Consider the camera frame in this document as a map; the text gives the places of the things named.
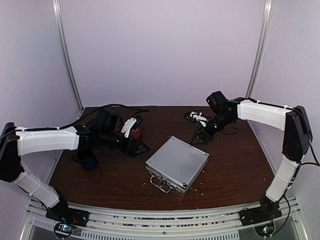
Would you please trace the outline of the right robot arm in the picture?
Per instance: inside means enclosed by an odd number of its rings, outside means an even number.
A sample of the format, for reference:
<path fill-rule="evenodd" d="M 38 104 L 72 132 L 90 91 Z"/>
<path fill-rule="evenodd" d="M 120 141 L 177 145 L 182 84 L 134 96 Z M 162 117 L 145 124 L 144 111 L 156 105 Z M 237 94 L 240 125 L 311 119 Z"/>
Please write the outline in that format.
<path fill-rule="evenodd" d="M 294 183 L 304 164 L 304 156 L 313 150 L 313 133 L 306 109 L 301 105 L 275 105 L 250 97 L 229 100 L 220 91 L 212 93 L 206 101 L 214 116 L 207 117 L 196 111 L 186 112 L 183 116 L 185 120 L 199 124 L 190 140 L 192 145 L 213 142 L 216 134 L 238 120 L 273 127 L 283 133 L 281 163 L 261 199 L 261 206 L 256 210 L 259 220 L 268 220 L 276 212 L 275 205 L 284 198 L 286 191 Z"/>

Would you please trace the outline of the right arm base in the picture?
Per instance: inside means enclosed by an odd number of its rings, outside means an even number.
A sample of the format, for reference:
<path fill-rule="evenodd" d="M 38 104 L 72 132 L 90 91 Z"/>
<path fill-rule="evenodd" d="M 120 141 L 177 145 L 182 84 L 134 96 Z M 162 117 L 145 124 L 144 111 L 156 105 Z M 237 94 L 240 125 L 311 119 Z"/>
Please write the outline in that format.
<path fill-rule="evenodd" d="M 271 237 L 276 231 L 274 220 L 282 216 L 279 201 L 273 202 L 266 196 L 260 199 L 258 207 L 245 207 L 238 212 L 242 226 L 255 225 L 259 237 Z"/>

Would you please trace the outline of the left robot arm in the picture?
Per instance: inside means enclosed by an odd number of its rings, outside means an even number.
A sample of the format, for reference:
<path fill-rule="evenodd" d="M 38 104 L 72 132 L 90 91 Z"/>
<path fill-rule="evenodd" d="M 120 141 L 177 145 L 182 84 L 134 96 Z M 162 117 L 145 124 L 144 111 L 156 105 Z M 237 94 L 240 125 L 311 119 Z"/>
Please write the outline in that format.
<path fill-rule="evenodd" d="M 99 132 L 84 124 L 28 129 L 8 122 L 0 134 L 0 179 L 23 189 L 52 209 L 61 222 L 67 222 L 72 218 L 72 211 L 63 204 L 58 191 L 43 182 L 22 160 L 61 151 L 78 151 L 81 156 L 91 156 L 99 148 L 118 150 L 130 157 L 150 150 L 140 136 L 133 134 L 131 127 Z"/>

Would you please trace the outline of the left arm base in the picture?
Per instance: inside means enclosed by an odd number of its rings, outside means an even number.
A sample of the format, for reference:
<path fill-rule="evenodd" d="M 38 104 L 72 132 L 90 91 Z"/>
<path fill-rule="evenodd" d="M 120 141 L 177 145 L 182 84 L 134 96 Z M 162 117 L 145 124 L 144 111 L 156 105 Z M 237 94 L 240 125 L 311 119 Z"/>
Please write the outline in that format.
<path fill-rule="evenodd" d="M 42 203 L 41 207 L 46 210 L 46 218 L 57 221 L 53 233 L 62 240 L 69 238 L 78 227 L 86 227 L 90 216 L 86 210 L 70 208 L 65 200 L 60 200 L 53 207 Z"/>

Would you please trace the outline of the aluminium poker case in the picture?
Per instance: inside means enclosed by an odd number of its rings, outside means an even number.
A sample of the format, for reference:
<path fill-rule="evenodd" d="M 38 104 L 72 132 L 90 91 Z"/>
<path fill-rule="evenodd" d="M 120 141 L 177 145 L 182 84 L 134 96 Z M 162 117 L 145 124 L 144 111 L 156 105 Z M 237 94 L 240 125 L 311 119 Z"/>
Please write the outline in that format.
<path fill-rule="evenodd" d="M 168 194 L 185 194 L 206 165 L 210 154 L 171 136 L 146 162 L 151 185 Z"/>

